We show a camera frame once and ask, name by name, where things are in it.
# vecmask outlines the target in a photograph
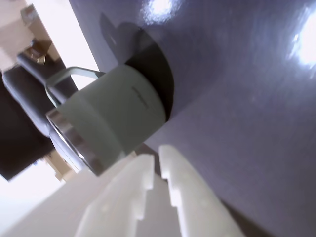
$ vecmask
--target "purple surface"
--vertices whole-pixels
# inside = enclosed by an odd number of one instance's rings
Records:
[[[273,235],[316,236],[316,76],[296,47],[314,1],[70,2],[101,71],[133,56],[135,34],[119,35],[114,52],[102,14],[114,28],[142,27],[164,52],[174,105],[150,147],[174,145],[225,202]]]

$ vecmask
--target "chair armrest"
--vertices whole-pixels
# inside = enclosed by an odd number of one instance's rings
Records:
[[[17,55],[17,62],[42,85],[45,85],[51,76],[66,68],[62,60],[54,62],[48,55],[44,65],[34,62],[24,53]],[[52,89],[52,93],[61,103],[64,103],[77,91],[78,89],[71,77],[68,77]]]
[[[0,175],[9,180],[53,150],[51,140],[32,124],[0,75]]]
[[[3,84],[21,105],[33,124],[45,136],[49,136],[50,124],[46,113],[54,108],[44,87],[24,68],[16,66],[2,75]]]

